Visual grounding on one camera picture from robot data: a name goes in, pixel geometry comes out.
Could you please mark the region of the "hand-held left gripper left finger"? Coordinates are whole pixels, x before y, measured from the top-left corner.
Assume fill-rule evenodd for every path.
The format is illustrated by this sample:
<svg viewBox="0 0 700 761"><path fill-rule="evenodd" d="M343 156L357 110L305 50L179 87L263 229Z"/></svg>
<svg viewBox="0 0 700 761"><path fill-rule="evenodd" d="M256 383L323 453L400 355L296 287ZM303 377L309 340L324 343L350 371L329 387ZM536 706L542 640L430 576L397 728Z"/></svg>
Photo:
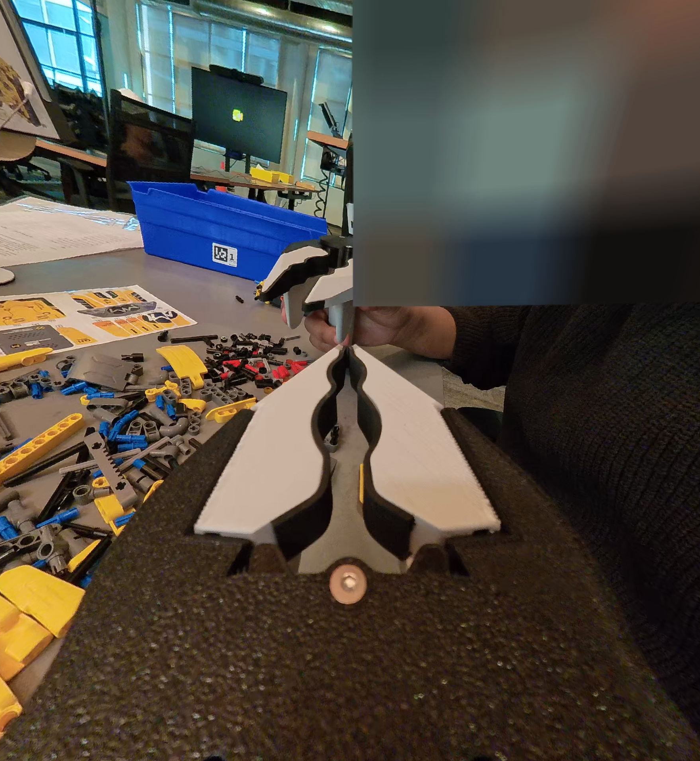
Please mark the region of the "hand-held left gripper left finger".
<svg viewBox="0 0 700 761"><path fill-rule="evenodd" d="M345 347L336 346L254 407L196 534L274 544L286 560L324 534L333 512L325 438L346 369Z"/></svg>

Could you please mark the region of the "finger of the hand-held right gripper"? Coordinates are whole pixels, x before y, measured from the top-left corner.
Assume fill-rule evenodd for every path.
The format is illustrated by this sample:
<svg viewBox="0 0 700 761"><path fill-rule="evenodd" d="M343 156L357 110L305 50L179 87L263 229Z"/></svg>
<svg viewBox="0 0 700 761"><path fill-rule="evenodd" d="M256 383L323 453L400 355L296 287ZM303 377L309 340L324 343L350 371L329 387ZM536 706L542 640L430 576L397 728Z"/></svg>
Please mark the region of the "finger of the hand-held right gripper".
<svg viewBox="0 0 700 761"><path fill-rule="evenodd" d="M304 315L326 310L342 345L353 330L353 268L338 268L320 277L304 301Z"/></svg>
<svg viewBox="0 0 700 761"><path fill-rule="evenodd" d="M302 245L284 251L260 284L259 300L283 297L286 322L296 329L304 318L304 304L318 279L333 269L333 254L320 246Z"/></svg>

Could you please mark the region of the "pile of toy building pieces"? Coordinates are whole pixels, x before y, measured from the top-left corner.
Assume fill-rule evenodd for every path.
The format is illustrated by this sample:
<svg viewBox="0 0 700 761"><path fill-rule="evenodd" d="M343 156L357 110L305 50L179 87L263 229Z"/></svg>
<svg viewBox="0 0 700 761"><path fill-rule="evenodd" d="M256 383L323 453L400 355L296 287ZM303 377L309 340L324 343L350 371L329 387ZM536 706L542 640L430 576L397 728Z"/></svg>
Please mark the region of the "pile of toy building pieces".
<svg viewBox="0 0 700 761"><path fill-rule="evenodd" d="M201 389L179 378L158 353L114 356L140 364L143 375L124 391L68 382L79 355L16 367L0 379L0 460L65 417L84 427L0 486L0 575L32 566L81 587L102 555L165 479L223 424L310 363L296 337L266 334L173 338L208 367ZM138 501L124 509L83 443L86 428L103 437Z"/></svg>

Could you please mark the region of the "person's right forearm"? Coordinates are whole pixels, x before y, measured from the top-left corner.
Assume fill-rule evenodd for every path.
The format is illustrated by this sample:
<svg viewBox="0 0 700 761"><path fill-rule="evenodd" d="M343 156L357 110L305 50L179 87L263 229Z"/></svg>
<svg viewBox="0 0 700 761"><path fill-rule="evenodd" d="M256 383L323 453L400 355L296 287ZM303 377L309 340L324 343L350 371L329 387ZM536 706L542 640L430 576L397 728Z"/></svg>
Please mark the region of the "person's right forearm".
<svg viewBox="0 0 700 761"><path fill-rule="evenodd" d="M450 370L532 405L700 397L700 302L453 307Z"/></svg>

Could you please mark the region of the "person's right hand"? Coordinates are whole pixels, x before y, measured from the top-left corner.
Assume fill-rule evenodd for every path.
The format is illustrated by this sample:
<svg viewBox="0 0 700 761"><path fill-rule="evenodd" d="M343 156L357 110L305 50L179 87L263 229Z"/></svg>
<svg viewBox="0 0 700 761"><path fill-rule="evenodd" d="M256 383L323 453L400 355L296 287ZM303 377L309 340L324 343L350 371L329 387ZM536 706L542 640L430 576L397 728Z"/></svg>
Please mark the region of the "person's right hand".
<svg viewBox="0 0 700 761"><path fill-rule="evenodd" d="M442 307L355 308L354 331L342 344L362 347L394 346L417 356L448 361L457 328Z"/></svg>

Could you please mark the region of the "blue plastic bin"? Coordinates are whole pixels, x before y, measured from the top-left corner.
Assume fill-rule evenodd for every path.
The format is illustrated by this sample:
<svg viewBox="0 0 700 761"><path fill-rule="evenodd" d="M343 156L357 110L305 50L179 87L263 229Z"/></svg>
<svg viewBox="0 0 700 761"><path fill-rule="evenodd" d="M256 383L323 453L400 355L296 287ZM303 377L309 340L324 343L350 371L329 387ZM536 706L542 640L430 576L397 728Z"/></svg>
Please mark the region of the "blue plastic bin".
<svg viewBox="0 0 700 761"><path fill-rule="evenodd" d="M194 184L130 182L147 254L264 280L288 244L327 233L323 219Z"/></svg>

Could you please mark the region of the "background wooden desk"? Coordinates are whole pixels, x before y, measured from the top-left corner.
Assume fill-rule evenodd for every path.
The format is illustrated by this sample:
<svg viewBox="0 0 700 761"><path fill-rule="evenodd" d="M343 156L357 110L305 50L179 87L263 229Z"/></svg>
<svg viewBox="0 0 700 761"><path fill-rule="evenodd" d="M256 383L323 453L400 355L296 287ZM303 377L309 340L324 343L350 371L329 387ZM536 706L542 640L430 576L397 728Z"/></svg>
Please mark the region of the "background wooden desk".
<svg viewBox="0 0 700 761"><path fill-rule="evenodd" d="M251 200L257 200L266 203L267 193L274 193L277 197L287 201L287 207L290 210L295 209L298 202L312 199L318 194L317 186L297 182L292 184L282 182L269 182L257 179L247 174L236 172L219 171L216 174L202 172L201 174L193 171L190 175L191 181L197 184L199 188L210 189L212 187L223 187L227 192L233 192L235 189L241 189L247 192L247 197Z"/></svg>

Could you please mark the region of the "yellow curved panel piece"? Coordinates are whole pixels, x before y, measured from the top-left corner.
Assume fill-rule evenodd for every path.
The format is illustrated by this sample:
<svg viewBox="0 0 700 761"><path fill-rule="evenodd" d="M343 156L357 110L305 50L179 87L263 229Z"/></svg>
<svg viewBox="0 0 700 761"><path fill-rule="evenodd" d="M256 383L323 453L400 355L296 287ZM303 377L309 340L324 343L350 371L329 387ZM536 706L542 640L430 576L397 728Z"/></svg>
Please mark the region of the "yellow curved panel piece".
<svg viewBox="0 0 700 761"><path fill-rule="evenodd" d="M156 352L179 378L189 380L193 389L203 387L208 367L192 348L184 345L160 346Z"/></svg>

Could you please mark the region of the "black computer monitor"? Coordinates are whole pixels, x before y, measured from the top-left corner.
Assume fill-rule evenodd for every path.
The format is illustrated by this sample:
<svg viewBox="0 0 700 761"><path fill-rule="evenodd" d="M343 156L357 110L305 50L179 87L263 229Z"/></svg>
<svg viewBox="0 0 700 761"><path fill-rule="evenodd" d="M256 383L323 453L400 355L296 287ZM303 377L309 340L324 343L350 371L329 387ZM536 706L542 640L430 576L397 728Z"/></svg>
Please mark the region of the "black computer monitor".
<svg viewBox="0 0 700 761"><path fill-rule="evenodd" d="M235 69L212 65L191 71L195 138L279 164L288 94Z"/></svg>

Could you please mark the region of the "grey toothed rack piece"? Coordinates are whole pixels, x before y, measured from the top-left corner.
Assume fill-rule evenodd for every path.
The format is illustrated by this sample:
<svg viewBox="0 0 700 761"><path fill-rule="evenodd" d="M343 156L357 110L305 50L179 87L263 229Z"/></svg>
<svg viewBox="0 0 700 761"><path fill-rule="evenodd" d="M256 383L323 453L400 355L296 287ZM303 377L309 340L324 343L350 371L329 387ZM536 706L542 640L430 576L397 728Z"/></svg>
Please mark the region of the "grey toothed rack piece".
<svg viewBox="0 0 700 761"><path fill-rule="evenodd" d="M135 506L138 501L136 490L117 469L117 466L107 452L107 445L101 434L95 428L88 427L85 431L83 443L86 444L90 457L96 463L98 470L106 477L109 488L119 504L124 509Z"/></svg>

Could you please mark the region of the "grey flat panel piece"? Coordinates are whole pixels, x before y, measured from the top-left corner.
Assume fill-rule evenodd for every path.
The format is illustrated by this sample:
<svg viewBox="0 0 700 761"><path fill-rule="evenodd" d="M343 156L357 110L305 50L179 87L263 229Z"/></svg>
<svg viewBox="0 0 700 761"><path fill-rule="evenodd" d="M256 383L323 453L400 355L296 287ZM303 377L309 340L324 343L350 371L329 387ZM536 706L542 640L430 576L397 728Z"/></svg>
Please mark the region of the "grey flat panel piece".
<svg viewBox="0 0 700 761"><path fill-rule="evenodd" d="M122 392L127 386L135 385L141 375L143 368L140 364L88 352L76 358L70 367L67 381L86 382L89 386Z"/></svg>

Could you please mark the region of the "clear plastic bag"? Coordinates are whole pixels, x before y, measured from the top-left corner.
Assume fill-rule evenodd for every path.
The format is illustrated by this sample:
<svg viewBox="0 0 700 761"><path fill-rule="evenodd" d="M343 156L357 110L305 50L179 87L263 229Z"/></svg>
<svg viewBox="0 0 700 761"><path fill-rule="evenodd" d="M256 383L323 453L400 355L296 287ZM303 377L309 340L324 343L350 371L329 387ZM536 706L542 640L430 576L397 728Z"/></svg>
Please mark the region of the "clear plastic bag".
<svg viewBox="0 0 700 761"><path fill-rule="evenodd" d="M140 223L133 214L78 207L32 196L16 199L11 202L10 206L24 208L27 211L69 214L90 222L117 226L126 231L140 231Z"/></svg>

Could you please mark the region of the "long yellow holed beam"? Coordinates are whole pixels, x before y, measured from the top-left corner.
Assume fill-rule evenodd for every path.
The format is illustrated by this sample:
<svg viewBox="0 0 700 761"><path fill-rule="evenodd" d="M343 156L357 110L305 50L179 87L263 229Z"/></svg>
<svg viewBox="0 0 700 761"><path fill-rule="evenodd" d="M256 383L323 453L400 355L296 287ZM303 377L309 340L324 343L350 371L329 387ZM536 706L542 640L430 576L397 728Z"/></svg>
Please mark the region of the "long yellow holed beam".
<svg viewBox="0 0 700 761"><path fill-rule="evenodd" d="M84 427L84 416L74 413L65 417L30 442L9 453L0 460L0 486L5 480L20 474L45 454Z"/></svg>

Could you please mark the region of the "white printed paper sheet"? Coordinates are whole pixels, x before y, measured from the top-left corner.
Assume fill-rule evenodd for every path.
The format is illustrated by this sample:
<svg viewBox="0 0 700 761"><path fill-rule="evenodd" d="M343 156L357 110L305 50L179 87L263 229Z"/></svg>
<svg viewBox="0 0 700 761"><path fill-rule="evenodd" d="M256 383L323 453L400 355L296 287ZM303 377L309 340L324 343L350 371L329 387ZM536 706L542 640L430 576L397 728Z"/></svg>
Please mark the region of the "white printed paper sheet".
<svg viewBox="0 0 700 761"><path fill-rule="evenodd" d="M142 249L142 232L0 205L0 268Z"/></svg>

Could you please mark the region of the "short yellow beam piece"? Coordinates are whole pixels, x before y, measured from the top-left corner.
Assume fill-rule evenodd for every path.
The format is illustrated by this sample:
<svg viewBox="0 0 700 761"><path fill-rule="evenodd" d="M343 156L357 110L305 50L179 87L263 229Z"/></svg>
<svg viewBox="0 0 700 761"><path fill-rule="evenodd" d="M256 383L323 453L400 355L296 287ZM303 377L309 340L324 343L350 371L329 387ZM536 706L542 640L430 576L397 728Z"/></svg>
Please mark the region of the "short yellow beam piece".
<svg viewBox="0 0 700 761"><path fill-rule="evenodd" d="M40 364L49 358L52 352L52 348L39 347L22 352L16 352L10 355L0 356L0 372L16 367L29 367L32 365Z"/></svg>

